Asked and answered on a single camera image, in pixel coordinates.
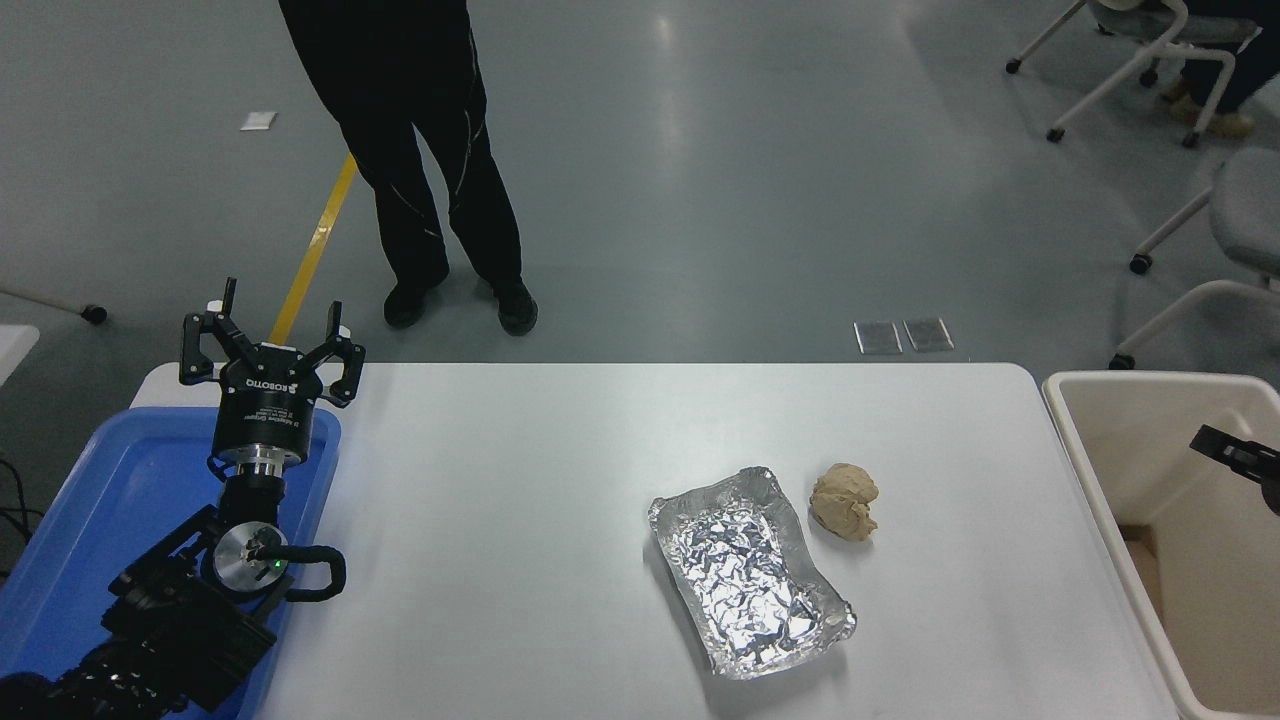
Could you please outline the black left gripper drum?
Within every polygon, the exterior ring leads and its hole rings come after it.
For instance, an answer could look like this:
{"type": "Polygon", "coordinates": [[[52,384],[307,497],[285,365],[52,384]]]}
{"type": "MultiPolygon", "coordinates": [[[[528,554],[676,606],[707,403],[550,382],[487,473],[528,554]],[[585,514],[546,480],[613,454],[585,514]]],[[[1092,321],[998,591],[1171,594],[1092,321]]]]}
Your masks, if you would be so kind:
{"type": "Polygon", "coordinates": [[[210,456],[244,462],[255,450],[280,462],[308,459],[316,401],[325,386],[317,374],[332,348],[301,354],[294,348],[248,345],[225,350],[221,389],[210,456]]]}

